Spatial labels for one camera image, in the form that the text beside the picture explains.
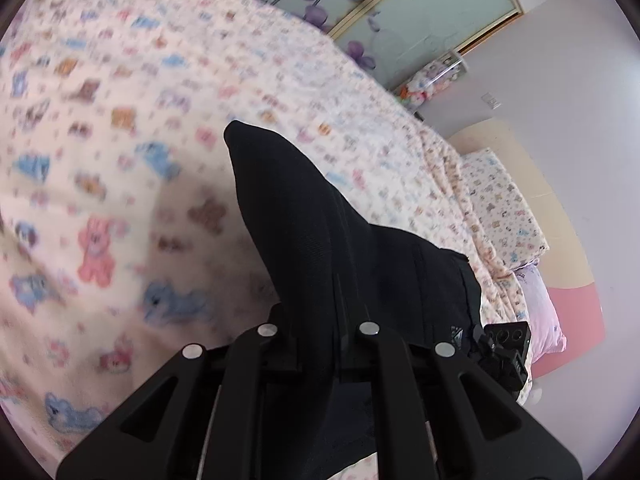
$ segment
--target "pink pillow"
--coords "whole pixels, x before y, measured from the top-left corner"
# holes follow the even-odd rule
[[[532,352],[532,362],[535,363],[544,354],[564,352],[566,337],[562,333],[556,308],[549,298],[538,268],[531,264],[516,270],[515,274],[529,309],[531,327],[529,351]]]

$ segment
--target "pink teddy bear print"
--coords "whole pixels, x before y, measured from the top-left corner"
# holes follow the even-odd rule
[[[122,334],[116,339],[113,351],[100,356],[100,370],[111,374],[122,374],[131,368],[133,344]]]
[[[126,224],[114,219],[91,216],[87,225],[78,233],[78,243],[84,249],[84,259],[78,269],[78,276],[85,283],[93,280],[100,288],[111,285],[115,260],[109,246],[111,235],[122,237],[127,231]]]

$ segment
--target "metal rivet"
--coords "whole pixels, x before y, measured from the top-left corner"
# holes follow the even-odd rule
[[[186,357],[187,359],[197,359],[202,355],[203,351],[204,350],[202,349],[202,346],[190,344],[182,349],[182,356]]]
[[[436,354],[440,357],[453,357],[456,353],[456,349],[450,343],[438,343],[436,345]]]
[[[278,327],[272,323],[265,323],[258,327],[258,334],[262,337],[272,337],[278,333]]]
[[[373,321],[365,321],[360,324],[360,333],[364,335],[377,335],[380,332],[380,325]]]

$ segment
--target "bed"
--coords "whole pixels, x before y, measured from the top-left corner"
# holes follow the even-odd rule
[[[587,257],[553,189],[508,124],[495,119],[482,121],[447,140],[462,155],[491,150],[513,179],[548,241],[548,250],[529,253],[527,262],[540,260],[538,269],[567,343],[563,352],[546,353],[534,363],[533,377],[541,377],[577,359],[605,337],[600,300]]]
[[[483,322],[527,319],[458,154],[313,27],[257,0],[27,0],[0,43],[0,400],[49,474],[177,349],[276,301],[220,139],[234,119],[367,220],[465,253]]]

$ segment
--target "black fabric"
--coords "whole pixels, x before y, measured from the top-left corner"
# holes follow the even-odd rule
[[[466,256],[366,222],[280,135],[234,121],[225,141],[242,218],[299,340],[305,378],[270,388],[265,480],[325,480],[375,452],[368,384],[339,384],[336,303],[409,343],[468,352],[480,286]]]

